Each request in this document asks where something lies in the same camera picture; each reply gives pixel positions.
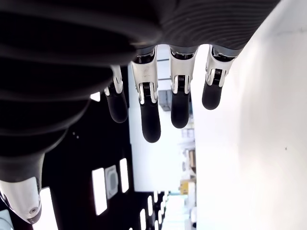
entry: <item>light fixture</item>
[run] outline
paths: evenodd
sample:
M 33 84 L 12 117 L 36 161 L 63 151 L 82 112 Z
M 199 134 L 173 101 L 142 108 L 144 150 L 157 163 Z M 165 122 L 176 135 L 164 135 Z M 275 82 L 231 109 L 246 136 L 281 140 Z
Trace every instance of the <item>light fixture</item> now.
M 106 206 L 105 170 L 103 168 L 92 171 L 93 190 L 96 215 L 103 213 Z
M 164 205 L 164 207 L 166 206 L 166 196 L 164 195 L 163 196 L 163 201 L 162 201 L 162 203 L 163 203 L 163 205 Z
M 96 92 L 94 94 L 91 94 L 91 99 L 99 102 L 100 101 L 100 92 Z
M 161 202 L 161 213 L 162 213 L 162 215 L 164 214 L 164 204 L 163 204 L 163 202 Z
M 106 197 L 111 199 L 118 192 L 118 175 L 116 165 L 105 168 Z
M 39 195 L 42 202 L 42 213 L 39 221 L 32 225 L 33 230 L 58 230 L 56 217 L 54 216 L 50 188 L 42 189 Z
M 148 203 L 148 215 L 151 217 L 153 214 L 153 199 L 151 195 L 148 197 L 147 203 Z
M 161 215 L 161 210 L 158 211 L 158 221 L 159 221 L 159 224 L 162 223 L 162 215 Z
M 146 216 L 144 208 L 140 212 L 140 221 L 141 221 L 141 230 L 146 230 Z
M 159 224 L 158 224 L 158 221 L 156 220 L 154 222 L 154 230 L 158 230 L 159 229 Z
M 157 191 L 154 191 L 154 192 L 153 192 L 153 195 L 154 195 L 154 196 L 153 196 L 153 198 L 154 198 L 153 200 L 154 200 L 155 203 L 157 203 L 157 202 L 158 202 L 158 192 L 157 192 Z
M 127 168 L 127 159 L 121 159 L 119 161 L 120 166 L 120 179 L 121 179 L 121 190 L 125 193 L 129 189 L 128 181 L 128 168 Z

